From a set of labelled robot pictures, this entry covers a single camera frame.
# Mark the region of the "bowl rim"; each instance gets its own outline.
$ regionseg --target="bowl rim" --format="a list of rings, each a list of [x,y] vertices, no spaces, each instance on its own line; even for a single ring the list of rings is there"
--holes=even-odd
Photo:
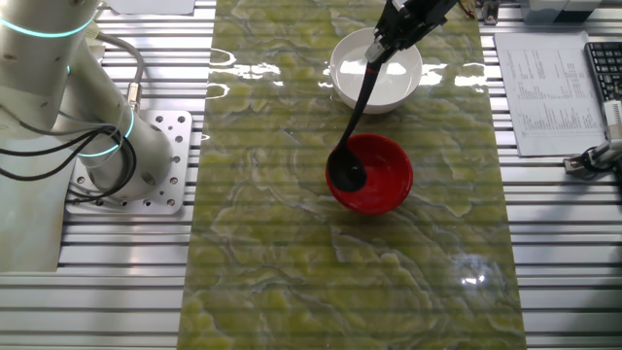
[[[328,189],[330,190],[330,193],[341,205],[357,213],[366,214],[366,215],[380,215],[380,214],[388,213],[396,209],[410,195],[410,190],[412,190],[412,185],[414,181],[414,173],[412,170],[412,163],[410,162],[410,158],[408,157],[404,149],[396,141],[388,137],[378,135],[378,134],[373,134],[373,133],[357,134],[357,135],[351,136],[350,139],[366,138],[366,137],[376,138],[378,140],[382,140],[383,142],[389,143],[392,146],[395,146],[397,150],[399,151],[399,156],[402,158],[402,160],[405,160],[406,163],[408,164],[408,167],[407,167],[408,174],[407,174],[407,179],[406,179],[406,181],[408,182],[408,185],[401,192],[400,196],[397,196],[396,199],[393,200],[390,204],[387,204],[379,208],[364,208],[364,209],[356,208],[352,206],[348,201],[344,200],[343,197],[341,197],[340,195],[341,191],[338,190],[332,184],[332,181],[330,180],[330,177],[328,175],[328,168],[326,168],[325,176],[326,176],[326,181],[327,181],[327,185],[328,185]]]
[[[332,53],[330,54],[330,62],[329,62],[329,65],[328,65],[328,70],[330,72],[330,78],[332,79],[333,88],[337,91],[337,93],[343,94],[346,97],[348,97],[348,98],[350,98],[350,99],[352,99],[354,101],[357,101],[358,96],[354,96],[354,97],[350,96],[347,93],[345,93],[342,88],[339,87],[339,83],[338,83],[337,77],[336,77],[336,72],[335,72],[335,69],[334,69],[336,67],[334,53],[337,51],[339,46],[342,45],[349,37],[354,36],[356,34],[360,34],[361,32],[364,32],[364,31],[371,31],[373,33],[373,30],[374,30],[374,27],[367,27],[367,28],[359,29],[357,31],[354,31],[354,32],[346,35],[345,37],[343,37],[343,39],[341,39],[339,41],[339,43],[337,43],[337,45],[334,47],[334,49],[332,49]],[[385,103],[382,103],[382,104],[367,103],[367,107],[387,107],[387,106],[392,106],[392,105],[394,105],[396,103],[399,103],[399,102],[403,101],[404,99],[408,98],[408,96],[410,96],[410,94],[412,92],[414,92],[414,90],[419,86],[419,84],[421,83],[421,79],[423,78],[423,75],[424,75],[424,72],[423,72],[424,60],[421,57],[421,53],[419,52],[419,49],[417,48],[416,45],[411,46],[410,48],[408,48],[405,51],[406,52],[412,51],[413,53],[416,53],[417,54],[417,59],[421,63],[420,64],[420,68],[421,69],[420,69],[420,72],[419,72],[419,79],[417,81],[417,84],[411,84],[410,85],[411,87],[409,88],[410,91],[407,92],[404,96],[400,97],[399,99],[397,99],[395,101],[385,102]]]

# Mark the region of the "white bowl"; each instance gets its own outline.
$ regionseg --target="white bowl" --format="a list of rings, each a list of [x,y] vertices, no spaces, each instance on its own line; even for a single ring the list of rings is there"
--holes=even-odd
[[[374,28],[358,30],[343,38],[330,58],[332,86],[345,104],[354,108],[361,92],[367,60],[365,51],[373,43]],[[423,61],[419,50],[397,52],[382,65],[376,86],[364,112],[381,114],[393,111],[415,90],[421,80]]]

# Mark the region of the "spoon handle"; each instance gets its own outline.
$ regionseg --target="spoon handle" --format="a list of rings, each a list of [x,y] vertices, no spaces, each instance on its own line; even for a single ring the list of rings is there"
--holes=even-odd
[[[348,126],[346,126],[346,130],[343,132],[341,140],[339,140],[337,148],[345,147],[348,144],[348,138],[352,135],[357,123],[359,123],[359,119],[367,106],[367,101],[369,101],[369,96],[371,96],[371,92],[373,91],[373,86],[376,85],[376,79],[378,78],[381,66],[382,63],[380,62],[367,63],[365,75],[363,77],[363,85],[361,86],[361,92],[359,93],[359,99],[354,107],[354,112],[352,112],[352,117],[350,117]]]

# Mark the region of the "black spoon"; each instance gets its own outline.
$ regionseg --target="black spoon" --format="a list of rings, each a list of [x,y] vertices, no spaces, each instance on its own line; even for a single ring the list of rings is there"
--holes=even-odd
[[[352,193],[362,189],[367,182],[367,173],[363,168],[361,160],[355,156],[348,149],[348,138],[352,135],[354,128],[359,123],[359,119],[363,114],[369,96],[373,91],[373,87],[376,84],[378,78],[378,72],[382,63],[367,63],[365,69],[365,75],[363,78],[363,85],[361,86],[361,92],[359,93],[359,99],[350,117],[348,126],[341,136],[341,140],[337,144],[337,147],[328,156],[328,176],[334,186],[343,192]]]

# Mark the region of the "teal light ring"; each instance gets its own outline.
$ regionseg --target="teal light ring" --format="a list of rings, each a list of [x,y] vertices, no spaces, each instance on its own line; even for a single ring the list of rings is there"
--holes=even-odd
[[[9,21],[1,18],[1,17],[0,17],[0,25],[4,25],[7,28],[13,29],[14,31],[16,31],[18,33],[21,33],[21,34],[30,35],[30,36],[37,37],[37,38],[52,39],[52,38],[65,38],[65,37],[74,35],[74,34],[80,32],[80,31],[82,31],[83,29],[85,29],[88,26],[88,24],[93,20],[93,18],[94,17],[89,19],[88,22],[86,22],[80,28],[76,28],[74,30],[70,30],[70,31],[64,32],[64,33],[43,33],[43,32],[38,32],[38,31],[26,29],[26,28],[20,27],[18,25],[12,24],[11,22],[9,22]]]
[[[130,111],[132,111],[132,120],[130,121],[129,124],[129,129],[127,130],[127,132],[125,133],[125,138],[129,137],[129,134],[132,132],[132,128],[134,128],[134,110],[130,107],[129,108]],[[109,153],[111,153],[112,151],[116,150],[119,147],[119,145],[115,145],[113,147],[111,147],[110,149],[104,151],[104,152],[100,152],[98,154],[94,154],[94,155],[83,155],[83,154],[78,154],[78,156],[80,157],[87,157],[87,158],[94,158],[94,157],[101,157],[101,156],[106,156]]]

